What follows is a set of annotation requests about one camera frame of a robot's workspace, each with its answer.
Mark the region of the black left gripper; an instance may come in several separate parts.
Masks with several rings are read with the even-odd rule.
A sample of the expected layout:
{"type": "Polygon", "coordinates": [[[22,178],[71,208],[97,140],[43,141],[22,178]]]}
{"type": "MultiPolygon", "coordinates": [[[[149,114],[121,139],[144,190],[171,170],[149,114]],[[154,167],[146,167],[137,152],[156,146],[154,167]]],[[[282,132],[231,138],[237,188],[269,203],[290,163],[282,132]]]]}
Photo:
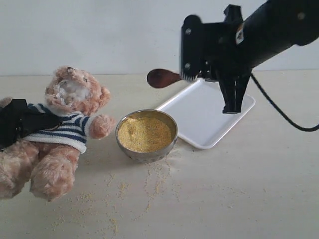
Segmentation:
{"type": "Polygon", "coordinates": [[[14,144],[21,131],[22,137],[26,137],[40,130],[55,130],[62,124],[57,115],[26,110],[25,99],[12,99],[7,106],[0,109],[1,151],[14,144]]]}

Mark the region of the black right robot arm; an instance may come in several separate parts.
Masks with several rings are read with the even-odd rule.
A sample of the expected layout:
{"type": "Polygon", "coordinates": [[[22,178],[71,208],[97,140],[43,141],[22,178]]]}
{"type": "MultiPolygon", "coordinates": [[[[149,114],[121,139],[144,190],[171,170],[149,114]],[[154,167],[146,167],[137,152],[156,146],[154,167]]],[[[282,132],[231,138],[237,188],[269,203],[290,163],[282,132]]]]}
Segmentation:
{"type": "Polygon", "coordinates": [[[319,37],[317,0],[268,0],[245,20],[238,6],[226,8],[223,22],[201,24],[204,76],[219,83],[224,114],[241,112],[253,68],[294,45],[319,37]]]}

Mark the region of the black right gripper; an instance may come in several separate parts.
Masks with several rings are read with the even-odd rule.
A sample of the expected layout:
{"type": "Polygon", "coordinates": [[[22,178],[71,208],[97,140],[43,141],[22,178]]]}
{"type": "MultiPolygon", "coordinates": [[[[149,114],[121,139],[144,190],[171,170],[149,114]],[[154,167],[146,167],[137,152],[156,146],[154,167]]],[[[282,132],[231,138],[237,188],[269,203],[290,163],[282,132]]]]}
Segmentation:
{"type": "Polygon", "coordinates": [[[241,6],[229,4],[223,13],[223,21],[200,20],[203,40],[199,77],[219,81],[225,102],[222,113],[236,114],[241,112],[251,70],[240,63],[236,44],[236,33],[244,22],[241,6]]]}

